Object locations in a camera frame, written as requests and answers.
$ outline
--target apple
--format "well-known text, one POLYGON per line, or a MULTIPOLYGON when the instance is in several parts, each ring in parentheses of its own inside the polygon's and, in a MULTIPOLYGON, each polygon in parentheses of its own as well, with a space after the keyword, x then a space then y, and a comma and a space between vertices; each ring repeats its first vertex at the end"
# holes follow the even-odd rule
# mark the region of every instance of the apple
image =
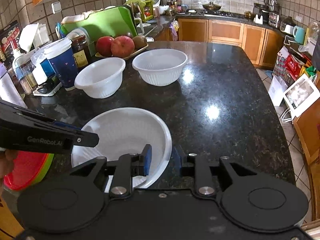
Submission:
POLYGON ((111 44, 114 38, 111 36, 104 36, 97 40, 96 50, 104 57, 111 57, 111 44))
POLYGON ((116 37, 111 44, 111 52, 114 57, 128 57, 134 51, 134 42, 128 36, 116 37))

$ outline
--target fruit tray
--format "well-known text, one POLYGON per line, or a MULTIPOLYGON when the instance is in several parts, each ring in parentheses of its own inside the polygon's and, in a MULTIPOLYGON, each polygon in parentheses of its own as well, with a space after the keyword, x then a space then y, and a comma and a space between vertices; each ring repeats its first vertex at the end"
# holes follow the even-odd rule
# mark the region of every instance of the fruit tray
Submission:
MULTIPOLYGON (((129 58, 132 58, 132 57, 138 55, 139 53, 143 52, 148 46, 149 46, 149 44, 147 44, 146 46, 144 46, 144 47, 141 48, 141 49, 135 50, 134 52, 131 53, 130 56, 124 57, 123 59, 124 59, 124 60, 127 60, 127 59, 129 59, 129 58)), ((98 53, 98 52, 96 53, 96 57, 107 58, 107 57, 102 56, 102 55, 101 55, 100 53, 98 53)))

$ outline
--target wall socket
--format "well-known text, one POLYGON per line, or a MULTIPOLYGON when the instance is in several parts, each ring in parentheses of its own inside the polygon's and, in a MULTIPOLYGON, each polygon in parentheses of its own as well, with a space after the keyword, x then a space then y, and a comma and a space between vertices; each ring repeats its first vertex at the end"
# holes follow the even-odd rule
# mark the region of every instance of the wall socket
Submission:
POLYGON ((297 22, 302 23, 302 17, 300 17, 300 16, 298 16, 298 15, 295 17, 295 20, 296 20, 297 22))

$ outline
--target white bowl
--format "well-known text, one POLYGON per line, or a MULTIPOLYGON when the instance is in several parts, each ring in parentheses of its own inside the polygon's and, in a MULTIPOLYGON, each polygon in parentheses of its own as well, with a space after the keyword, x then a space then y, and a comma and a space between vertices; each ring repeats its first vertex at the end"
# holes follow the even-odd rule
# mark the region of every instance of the white bowl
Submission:
MULTIPOLYGON (((171 156, 172 139, 167 125, 159 116, 145 109, 116 108, 96 116, 82 130, 97 133, 100 140, 94 148, 74 146, 72 167, 98 156, 115 161, 123 154, 141 153, 146 144, 152 146, 149 175, 134 177, 133 187, 147 188, 153 184, 167 167, 171 156)), ((112 176, 109 178, 105 192, 111 185, 112 176)))
POLYGON ((169 9, 169 5, 164 5, 164 6, 158 6, 159 14, 163 15, 164 11, 169 9))
POLYGON ((188 62, 188 56, 176 49, 153 49, 138 55, 132 67, 150 85, 163 87, 175 82, 188 62))
POLYGON ((107 98, 113 95, 122 83, 125 61, 118 57, 98 60, 84 68, 76 77, 75 87, 89 97, 107 98))

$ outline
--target granite countertop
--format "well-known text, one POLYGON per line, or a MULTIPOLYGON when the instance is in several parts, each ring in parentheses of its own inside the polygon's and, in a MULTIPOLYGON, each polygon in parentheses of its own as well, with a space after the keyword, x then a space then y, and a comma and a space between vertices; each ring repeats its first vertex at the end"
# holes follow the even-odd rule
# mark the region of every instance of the granite countertop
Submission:
MULTIPOLYGON (((189 62, 180 78, 165 87, 145 83, 126 62, 123 82, 109 98, 94 99, 82 90, 60 89, 52 97, 25 99, 30 109, 82 127, 90 119, 118 107, 139 107, 167 124, 174 145, 207 160, 219 156, 246 164, 295 184, 292 161, 279 118, 270 97, 244 51, 235 46, 202 42, 157 41, 148 49, 185 52, 189 62)), ((55 154, 46 178, 71 169, 70 156, 55 154)), ((171 159, 152 188, 191 187, 171 159)))
POLYGON ((192 14, 179 14, 179 15, 174 15, 174 16, 160 16, 158 18, 155 18, 155 20, 157 20, 157 27, 153 31, 151 31, 147 36, 152 37, 152 38, 156 38, 163 29, 169 27, 170 24, 174 20, 177 20, 179 18, 194 18, 194 19, 239 22, 239 23, 249 24, 252 26, 266 28, 268 30, 273 30, 273 31, 277 32, 278 34, 280 34, 282 37, 286 36, 286 34, 282 33, 279 29, 274 28, 266 23, 261 25, 261 24, 254 23, 253 20, 249 20, 249 19, 238 19, 238 18, 221 17, 221 16, 205 16, 203 14, 194 14, 194 15, 192 15, 192 14))

